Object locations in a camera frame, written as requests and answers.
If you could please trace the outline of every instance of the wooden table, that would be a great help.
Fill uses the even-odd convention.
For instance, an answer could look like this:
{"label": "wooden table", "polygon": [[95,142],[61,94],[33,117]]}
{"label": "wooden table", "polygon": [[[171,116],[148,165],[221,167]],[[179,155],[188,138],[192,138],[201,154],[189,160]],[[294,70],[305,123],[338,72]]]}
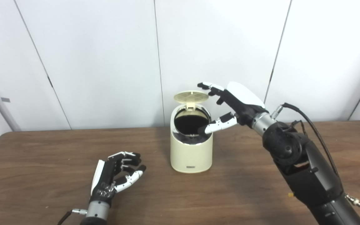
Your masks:
{"label": "wooden table", "polygon": [[[360,199],[360,121],[316,125],[346,192]],[[183,174],[170,166],[168,127],[10,132],[0,137],[0,225],[54,225],[69,209],[87,208],[97,160],[119,151],[141,153],[147,170],[116,195],[108,224],[316,224],[288,197],[261,142],[247,127],[217,132],[212,168]],[[72,215],[64,225],[82,218]]]}

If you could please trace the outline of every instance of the white fingertip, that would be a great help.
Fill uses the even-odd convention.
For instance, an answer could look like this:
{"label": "white fingertip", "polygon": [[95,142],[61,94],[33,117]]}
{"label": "white fingertip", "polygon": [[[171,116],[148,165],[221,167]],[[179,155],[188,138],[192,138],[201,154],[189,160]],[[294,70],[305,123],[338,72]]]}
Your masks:
{"label": "white fingertip", "polygon": [[103,172],[104,165],[105,165],[104,161],[98,160],[97,168],[95,169],[95,173],[94,173],[94,178],[92,179],[91,194],[90,195],[93,195],[93,190],[97,186],[98,181],[101,178],[101,173]]}
{"label": "white fingertip", "polygon": [[208,126],[206,126],[205,133],[210,134],[210,133],[213,133],[215,131],[224,130],[224,129],[232,127],[232,126],[234,126],[236,124],[237,124],[237,118],[236,117],[233,117],[229,121],[226,121],[226,122],[220,121],[220,118],[219,118],[216,121],[216,123],[209,124]]}

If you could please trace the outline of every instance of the panel seam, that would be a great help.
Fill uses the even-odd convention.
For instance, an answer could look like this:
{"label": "panel seam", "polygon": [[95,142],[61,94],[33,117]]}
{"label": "panel seam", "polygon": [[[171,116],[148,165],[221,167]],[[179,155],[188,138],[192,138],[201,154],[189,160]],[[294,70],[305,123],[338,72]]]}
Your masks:
{"label": "panel seam", "polygon": [[161,93],[161,96],[162,96],[163,126],[166,126],[166,121],[165,121],[165,106],[164,106],[164,102],[163,102],[162,72],[161,72],[161,69],[160,69],[160,53],[159,53],[159,40],[158,40],[158,22],[157,22],[157,20],[156,20],[156,5],[155,5],[155,0],[154,0],[154,14],[155,14],[157,59],[158,59],[158,63],[159,63],[160,93]]}
{"label": "panel seam", "polygon": [[290,13],[291,3],[292,3],[292,2],[293,2],[293,0],[290,0],[290,4],[289,4],[288,10],[287,10],[286,20],[284,21],[283,31],[281,32],[279,45],[278,45],[278,47],[277,47],[276,57],[274,57],[273,68],[272,68],[272,72],[270,73],[269,83],[267,84],[265,99],[264,99],[264,101],[263,101],[264,104],[266,103],[266,98],[267,98],[268,93],[269,93],[269,88],[270,88],[270,83],[272,82],[274,67],[276,66],[277,56],[279,55],[280,45],[281,45],[281,41],[283,40],[284,30],[286,29],[288,14]]}
{"label": "panel seam", "polygon": [[70,129],[72,130],[72,127],[71,127],[71,125],[70,125],[70,122],[69,122],[69,120],[68,120],[68,117],[66,116],[66,113],[65,113],[65,111],[64,111],[64,109],[63,109],[63,107],[62,107],[62,104],[61,104],[61,102],[60,102],[60,100],[59,100],[59,98],[58,98],[58,95],[56,94],[55,88],[54,88],[54,86],[52,85],[50,76],[48,75],[48,72],[47,72],[47,70],[46,70],[46,68],[45,68],[44,62],[43,62],[43,60],[41,59],[40,53],[38,52],[38,49],[37,49],[37,47],[36,47],[36,44],[34,43],[33,37],[32,37],[31,34],[30,34],[30,30],[29,30],[29,28],[27,27],[26,22],[24,21],[24,18],[23,18],[22,12],[21,12],[20,9],[19,9],[18,3],[16,2],[16,0],[13,0],[13,1],[15,2],[17,11],[18,11],[19,14],[20,14],[20,17],[21,17],[21,19],[22,19],[22,21],[23,21],[24,27],[26,27],[27,33],[29,34],[29,37],[30,37],[30,40],[31,40],[31,42],[33,43],[34,49],[36,50],[37,56],[38,56],[38,58],[39,58],[39,60],[40,60],[40,62],[41,62],[41,65],[42,65],[42,67],[43,67],[43,69],[44,69],[44,72],[45,72],[45,74],[47,75],[47,79],[49,80],[49,82],[50,82],[50,84],[51,84],[51,87],[52,87],[52,89],[54,90],[55,97],[56,97],[56,99],[57,99],[57,101],[58,101],[58,103],[59,103],[60,108],[62,109],[62,112],[63,112],[63,114],[64,114],[64,116],[65,116],[66,121],[67,121],[67,124],[69,125]]}

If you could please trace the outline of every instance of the trash can opening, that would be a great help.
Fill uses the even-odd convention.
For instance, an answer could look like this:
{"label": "trash can opening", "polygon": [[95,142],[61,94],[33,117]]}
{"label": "trash can opening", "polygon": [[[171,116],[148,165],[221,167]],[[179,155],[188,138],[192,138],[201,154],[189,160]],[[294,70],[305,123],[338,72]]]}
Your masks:
{"label": "trash can opening", "polygon": [[198,128],[208,125],[210,118],[203,111],[196,108],[194,111],[180,110],[174,117],[174,126],[181,134],[197,136]]}

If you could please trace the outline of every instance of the wire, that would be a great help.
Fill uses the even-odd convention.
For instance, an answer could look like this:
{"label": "wire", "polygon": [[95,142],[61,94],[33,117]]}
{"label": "wire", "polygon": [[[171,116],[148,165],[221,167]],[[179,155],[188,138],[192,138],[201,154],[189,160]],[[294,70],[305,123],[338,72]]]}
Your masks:
{"label": "wire", "polygon": [[323,141],[323,138],[321,137],[321,135],[319,134],[319,131],[316,129],[315,125],[312,123],[312,121],[307,117],[307,115],[305,115],[299,108],[297,108],[296,106],[293,106],[292,104],[288,104],[288,103],[284,103],[282,105],[284,108],[290,108],[296,112],[298,112],[299,114],[301,114],[302,117],[304,117],[304,119],[309,123],[310,127],[312,127],[312,130],[314,131],[314,133],[316,134],[317,138],[319,139],[320,141],[320,144],[322,144],[322,147],[324,149],[324,152],[326,153],[327,155],[327,158],[329,159],[330,161],[330,165],[331,167],[333,168],[333,171],[334,173],[340,177],[338,175],[338,171],[337,171],[337,168],[336,168],[336,165],[334,164],[334,161],[333,161],[333,158],[331,157],[330,155],[330,151],[327,149],[327,146],[326,144],[324,143]]}
{"label": "wire", "polygon": [[293,129],[293,128],[295,127],[295,125],[298,124],[298,123],[301,123],[302,131],[303,131],[304,135],[305,135],[305,136],[308,136],[308,134],[307,134],[307,132],[306,132],[306,130],[305,130],[305,125],[304,125],[304,123],[303,123],[302,120],[292,122],[291,125],[290,125],[290,127],[287,128],[285,131],[290,131],[290,130]]}
{"label": "wire", "polygon": [[61,225],[72,213],[72,211],[67,211],[66,214],[62,217],[62,219],[60,219],[60,221],[57,223],[57,225]]}

